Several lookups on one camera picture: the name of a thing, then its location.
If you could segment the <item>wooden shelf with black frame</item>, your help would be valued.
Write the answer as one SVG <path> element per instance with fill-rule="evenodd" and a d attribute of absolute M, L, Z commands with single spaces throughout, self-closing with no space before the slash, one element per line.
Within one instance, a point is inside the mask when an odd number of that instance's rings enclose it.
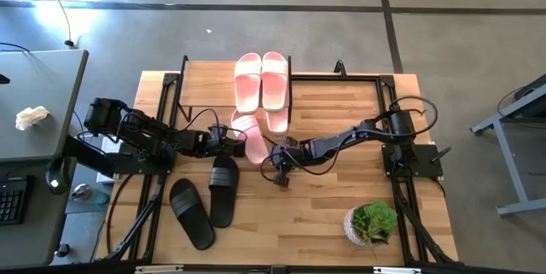
<path fill-rule="evenodd" d="M 288 80 L 291 62 L 288 61 Z M 229 122 L 236 111 L 234 71 L 235 61 L 186 61 L 183 71 L 182 95 L 179 100 L 183 108 L 212 108 L 221 121 Z M 255 116 L 266 122 L 266 109 L 262 105 L 262 79 L 259 93 L 259 105 Z M 288 108 L 288 126 L 290 120 L 290 82 L 286 92 L 284 108 Z"/>

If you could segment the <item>pink rubber slide sandal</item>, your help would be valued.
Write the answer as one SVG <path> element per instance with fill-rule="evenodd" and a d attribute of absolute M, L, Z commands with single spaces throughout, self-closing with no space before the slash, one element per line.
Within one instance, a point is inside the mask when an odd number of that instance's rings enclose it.
<path fill-rule="evenodd" d="M 231 117 L 231 127 L 235 130 L 235 137 L 245 140 L 245 154 L 254 165 L 260 165 L 268 156 L 267 149 L 258 121 L 253 114 L 241 114 L 234 111 Z"/>
<path fill-rule="evenodd" d="M 254 114 L 259 105 L 261 57 L 256 53 L 243 55 L 235 64 L 235 106 L 241 114 Z"/>
<path fill-rule="evenodd" d="M 266 122 L 269 132 L 282 135 L 288 131 L 288 108 L 278 111 L 266 110 Z"/>
<path fill-rule="evenodd" d="M 284 108 L 288 87 L 288 61 L 278 52 L 270 51 L 262 59 L 262 105 L 269 112 Z"/>

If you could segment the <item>grey metal table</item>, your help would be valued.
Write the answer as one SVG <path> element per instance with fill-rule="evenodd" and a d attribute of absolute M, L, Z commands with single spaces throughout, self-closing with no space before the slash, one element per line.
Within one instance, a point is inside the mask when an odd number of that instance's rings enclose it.
<path fill-rule="evenodd" d="M 511 113 L 544 94 L 546 85 L 517 103 L 509 96 L 500 109 L 508 108 Z M 497 112 L 496 104 L 495 113 L 472 126 L 470 131 L 478 137 L 492 131 L 508 168 L 517 201 L 498 207 L 498 215 L 546 211 L 546 118 L 503 117 Z"/>

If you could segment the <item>silver metal bracket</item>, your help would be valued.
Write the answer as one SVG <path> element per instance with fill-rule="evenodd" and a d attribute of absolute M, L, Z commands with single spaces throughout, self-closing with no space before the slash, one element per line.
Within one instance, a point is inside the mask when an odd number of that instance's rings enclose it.
<path fill-rule="evenodd" d="M 134 274 L 174 274 L 183 270 L 183 265 L 139 265 Z"/>
<path fill-rule="evenodd" d="M 375 266 L 374 274 L 422 274 L 420 268 Z"/>

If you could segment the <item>black rubber slide sandal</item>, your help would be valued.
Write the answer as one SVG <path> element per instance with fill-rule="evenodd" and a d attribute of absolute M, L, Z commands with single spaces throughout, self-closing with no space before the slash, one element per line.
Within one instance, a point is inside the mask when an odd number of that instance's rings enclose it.
<path fill-rule="evenodd" d="M 230 157 L 217 157 L 209 180 L 211 194 L 210 220 L 212 225 L 225 228 L 232 222 L 240 171 Z"/>
<path fill-rule="evenodd" d="M 169 201 L 194 248 L 206 250 L 211 247 L 215 242 L 215 233 L 194 184 L 187 178 L 177 180 L 171 187 Z"/>

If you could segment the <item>succulent in white woven pot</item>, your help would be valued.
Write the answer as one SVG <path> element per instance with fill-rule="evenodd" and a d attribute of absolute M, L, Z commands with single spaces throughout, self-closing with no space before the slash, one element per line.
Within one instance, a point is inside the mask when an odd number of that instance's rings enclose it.
<path fill-rule="evenodd" d="M 346 237 L 355 245 L 387 245 L 398 224 L 398 215 L 384 201 L 373 201 L 352 208 L 344 218 Z"/>

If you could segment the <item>dark grey desk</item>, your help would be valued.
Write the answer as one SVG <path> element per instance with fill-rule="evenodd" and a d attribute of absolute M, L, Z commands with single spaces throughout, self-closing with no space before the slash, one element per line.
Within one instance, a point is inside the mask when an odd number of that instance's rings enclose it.
<path fill-rule="evenodd" d="M 0 270 L 48 265 L 53 260 L 61 239 L 67 196 L 49 191 L 46 169 L 42 161 L 0 163 L 0 178 L 29 178 L 22 223 L 0 226 Z"/>

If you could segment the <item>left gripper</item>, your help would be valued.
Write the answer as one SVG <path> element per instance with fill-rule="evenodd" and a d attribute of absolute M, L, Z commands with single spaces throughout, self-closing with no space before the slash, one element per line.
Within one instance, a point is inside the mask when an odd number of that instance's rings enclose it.
<path fill-rule="evenodd" d="M 243 158 L 246 156 L 246 150 L 242 145 L 246 142 L 245 137 L 233 139 L 229 144 L 227 137 L 204 136 L 198 146 L 200 157 L 215 157 L 215 156 L 234 156 Z"/>

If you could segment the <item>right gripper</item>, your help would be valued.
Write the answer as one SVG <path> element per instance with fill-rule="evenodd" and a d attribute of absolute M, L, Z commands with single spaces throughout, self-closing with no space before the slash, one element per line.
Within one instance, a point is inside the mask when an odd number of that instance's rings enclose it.
<path fill-rule="evenodd" d="M 300 155 L 301 144 L 298 148 L 291 148 L 285 144 L 285 138 L 279 142 L 272 142 L 270 151 L 272 165 L 279 171 L 275 177 L 275 184 L 287 188 L 290 178 L 288 174 L 295 168 L 299 168 L 297 162 Z"/>

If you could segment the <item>teal bottle with silver cap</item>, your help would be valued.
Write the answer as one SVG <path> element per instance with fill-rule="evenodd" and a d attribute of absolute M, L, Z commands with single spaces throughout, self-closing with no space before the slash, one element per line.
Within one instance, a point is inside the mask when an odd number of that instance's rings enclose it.
<path fill-rule="evenodd" d="M 71 192 L 70 199 L 78 203 L 104 205 L 108 204 L 109 195 L 88 184 L 79 184 Z"/>

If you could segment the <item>black keyboard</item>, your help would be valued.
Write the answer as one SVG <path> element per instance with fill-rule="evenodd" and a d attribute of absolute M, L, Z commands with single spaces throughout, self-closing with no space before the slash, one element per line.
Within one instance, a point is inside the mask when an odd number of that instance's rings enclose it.
<path fill-rule="evenodd" d="M 28 176 L 0 178 L 0 226 L 22 223 L 28 183 Z"/>

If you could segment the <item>black aluminium rig frame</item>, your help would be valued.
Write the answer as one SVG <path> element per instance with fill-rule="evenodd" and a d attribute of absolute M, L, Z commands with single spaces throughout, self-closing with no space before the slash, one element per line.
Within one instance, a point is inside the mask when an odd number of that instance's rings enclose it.
<path fill-rule="evenodd" d="M 181 104 L 186 112 L 197 114 L 204 107 L 217 110 L 221 121 L 230 121 L 235 99 L 213 99 L 212 87 L 227 95 L 229 71 L 235 61 L 189 61 L 183 78 Z M 293 111 L 288 135 L 304 140 L 331 137 L 380 113 L 376 82 L 383 86 L 386 105 L 390 104 L 393 85 L 398 97 L 420 95 L 414 74 L 294 73 Z M 341 151 L 330 172 L 314 176 L 292 170 L 288 188 L 263 179 L 259 166 L 246 159 L 234 159 L 240 169 L 234 218 L 226 228 L 214 228 L 216 240 L 206 250 L 197 250 L 178 223 L 169 204 L 171 186 L 188 178 L 198 189 L 208 213 L 211 193 L 207 188 L 213 159 L 191 159 L 179 156 L 166 180 L 160 209 L 152 264 L 189 265 L 264 265 L 296 266 L 399 266 L 404 257 L 397 228 L 389 244 L 374 248 L 353 244 L 344 231 L 344 217 L 351 208 L 384 201 L 395 208 L 392 183 L 384 170 L 382 144 L 370 141 Z M 414 205 L 422 224 L 443 249 L 457 260 L 449 214 L 441 189 L 429 178 L 414 177 Z M 125 227 L 136 215 L 142 178 L 133 177 L 120 194 L 112 222 L 112 241 L 121 240 Z"/>

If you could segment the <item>light grey desk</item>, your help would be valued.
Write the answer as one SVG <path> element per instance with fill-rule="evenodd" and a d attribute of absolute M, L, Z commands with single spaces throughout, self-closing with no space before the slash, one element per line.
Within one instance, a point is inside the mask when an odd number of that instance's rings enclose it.
<path fill-rule="evenodd" d="M 87 50 L 0 53 L 0 162 L 45 160 L 63 150 L 88 61 Z M 25 108 L 49 114 L 24 131 L 15 127 Z"/>

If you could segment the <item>crumpled white tissue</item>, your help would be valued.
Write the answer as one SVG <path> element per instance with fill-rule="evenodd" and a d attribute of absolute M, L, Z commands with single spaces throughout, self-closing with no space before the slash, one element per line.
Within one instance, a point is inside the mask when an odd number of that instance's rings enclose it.
<path fill-rule="evenodd" d="M 15 116 L 15 128 L 19 131 L 25 131 L 28 127 L 36 125 L 48 116 L 49 111 L 43 106 L 25 108 Z"/>

